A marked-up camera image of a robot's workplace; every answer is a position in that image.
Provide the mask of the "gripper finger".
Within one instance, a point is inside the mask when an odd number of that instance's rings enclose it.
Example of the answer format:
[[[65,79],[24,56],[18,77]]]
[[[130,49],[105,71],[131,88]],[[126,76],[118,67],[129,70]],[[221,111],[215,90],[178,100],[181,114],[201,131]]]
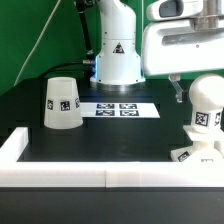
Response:
[[[176,91],[176,100],[178,103],[183,103],[187,100],[187,92],[182,89],[179,85],[179,81],[181,80],[180,74],[170,74],[169,81],[171,82],[173,88]]]

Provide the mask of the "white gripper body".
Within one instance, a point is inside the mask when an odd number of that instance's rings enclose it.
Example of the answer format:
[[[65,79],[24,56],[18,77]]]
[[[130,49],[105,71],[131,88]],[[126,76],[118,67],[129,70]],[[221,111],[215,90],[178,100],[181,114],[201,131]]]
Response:
[[[196,31],[192,19],[152,22],[142,38],[148,76],[224,69],[224,28]]]

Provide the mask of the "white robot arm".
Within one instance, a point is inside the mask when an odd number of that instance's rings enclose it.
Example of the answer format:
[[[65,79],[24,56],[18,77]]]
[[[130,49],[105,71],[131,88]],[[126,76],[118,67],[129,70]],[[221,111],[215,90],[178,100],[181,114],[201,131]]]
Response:
[[[126,91],[147,76],[167,75],[179,102],[187,93],[183,73],[224,69],[224,0],[156,0],[146,9],[150,24],[135,50],[136,15],[120,0],[98,0],[101,51],[94,87]]]

